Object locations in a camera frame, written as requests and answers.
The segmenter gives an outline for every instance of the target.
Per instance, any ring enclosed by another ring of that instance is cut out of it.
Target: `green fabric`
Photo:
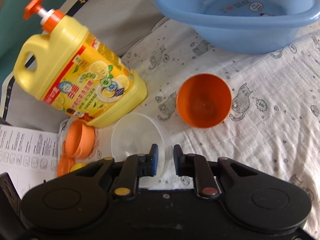
[[[22,18],[25,6],[31,0],[5,0],[0,10],[0,84],[12,71],[23,43],[33,34],[41,33],[38,15],[27,21]],[[58,9],[66,0],[44,0],[47,10]]]

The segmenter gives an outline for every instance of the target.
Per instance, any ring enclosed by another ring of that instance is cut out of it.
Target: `clear plastic cup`
[[[116,124],[111,137],[112,156],[116,162],[134,154],[149,154],[152,144],[158,145],[158,166],[154,177],[140,178],[139,187],[150,187],[168,170],[173,147],[166,129],[157,121],[140,113],[129,113]]]

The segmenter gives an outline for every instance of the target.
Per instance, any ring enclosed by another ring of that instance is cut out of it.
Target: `thought bubble print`
[[[263,8],[263,4],[260,2],[253,2],[250,4],[249,9],[253,12],[261,11]]]

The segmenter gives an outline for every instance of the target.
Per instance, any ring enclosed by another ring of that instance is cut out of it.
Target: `container rim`
[[[158,9],[170,19],[189,25],[221,28],[221,29],[269,29],[269,28],[298,28],[309,25],[320,17],[320,0],[313,0],[313,6],[301,13],[273,17],[245,17],[245,16],[218,16],[185,12],[167,6],[162,0],[156,0]]]

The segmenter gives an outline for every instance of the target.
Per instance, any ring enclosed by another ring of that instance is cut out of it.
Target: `yellow handle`
[[[40,77],[41,72],[43,73],[43,67],[47,61],[48,52],[49,35],[33,35],[23,44],[13,68],[13,75],[17,83],[25,90],[25,92],[31,92],[33,85],[35,84],[34,81]],[[24,65],[30,53],[36,58],[37,67],[35,70],[28,70]]]

